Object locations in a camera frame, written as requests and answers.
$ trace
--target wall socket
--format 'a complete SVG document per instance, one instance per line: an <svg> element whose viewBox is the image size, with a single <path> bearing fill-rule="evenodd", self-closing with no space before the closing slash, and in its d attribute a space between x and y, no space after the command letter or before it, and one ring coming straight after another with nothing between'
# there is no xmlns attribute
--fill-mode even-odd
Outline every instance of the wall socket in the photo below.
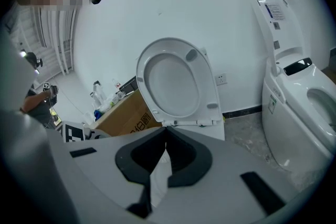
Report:
<svg viewBox="0 0 336 224"><path fill-rule="evenodd" d="M227 83L225 73L215 76L215 79L217 86Z"/></svg>

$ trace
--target wall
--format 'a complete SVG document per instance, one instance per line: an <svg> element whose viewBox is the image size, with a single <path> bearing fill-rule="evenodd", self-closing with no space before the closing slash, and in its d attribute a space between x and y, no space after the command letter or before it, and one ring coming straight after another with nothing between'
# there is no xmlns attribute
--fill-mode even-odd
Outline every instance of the wall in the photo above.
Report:
<svg viewBox="0 0 336 224"><path fill-rule="evenodd" d="M327 66L335 44L333 22L320 0L304 2L310 12L304 30L313 61ZM74 37L74 65L87 89L96 80L110 86L135 75L136 58L162 37L185 39L208 52L214 74L227 74L218 87L223 112L261 104L266 48L246 0L102 0L83 6Z"/></svg>
<svg viewBox="0 0 336 224"><path fill-rule="evenodd" d="M75 72L70 71L66 76L61 73L49 82L59 88L54 109L63 121L81 123L82 114L87 111L93 113L90 92L86 90ZM43 87L39 87L37 91L40 92L42 89Z"/></svg>

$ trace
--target toilet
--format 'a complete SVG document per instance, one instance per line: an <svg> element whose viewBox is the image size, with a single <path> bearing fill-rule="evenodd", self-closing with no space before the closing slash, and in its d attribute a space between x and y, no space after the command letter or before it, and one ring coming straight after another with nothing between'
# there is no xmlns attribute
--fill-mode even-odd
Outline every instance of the toilet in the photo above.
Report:
<svg viewBox="0 0 336 224"><path fill-rule="evenodd" d="M262 124L269 148L286 170L323 169L336 151L336 85L310 59L294 0L249 1L268 53Z"/></svg>
<svg viewBox="0 0 336 224"><path fill-rule="evenodd" d="M181 39L159 39L142 51L136 75L157 122L225 139L216 82L201 50Z"/></svg>

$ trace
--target brown box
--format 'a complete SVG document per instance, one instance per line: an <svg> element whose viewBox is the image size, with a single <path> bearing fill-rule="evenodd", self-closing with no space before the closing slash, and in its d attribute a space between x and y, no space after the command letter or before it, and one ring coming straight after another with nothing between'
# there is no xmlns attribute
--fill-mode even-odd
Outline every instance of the brown box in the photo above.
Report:
<svg viewBox="0 0 336 224"><path fill-rule="evenodd" d="M135 90L92 123L90 128L118 136L161 126L148 109L140 91Z"/></svg>

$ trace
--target person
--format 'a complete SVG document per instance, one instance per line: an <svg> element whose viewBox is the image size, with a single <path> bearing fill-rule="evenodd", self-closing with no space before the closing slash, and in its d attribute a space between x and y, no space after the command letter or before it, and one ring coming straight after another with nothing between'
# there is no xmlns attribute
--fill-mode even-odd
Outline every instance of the person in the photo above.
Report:
<svg viewBox="0 0 336 224"><path fill-rule="evenodd" d="M28 52L24 58L31 64L36 70L39 63L37 57L33 52ZM34 85L29 89L24 104L21 107L23 113L38 120L44 127L52 128L50 102L45 102L46 98L52 99L57 95L57 91L54 92L53 88L37 93L34 89Z"/></svg>

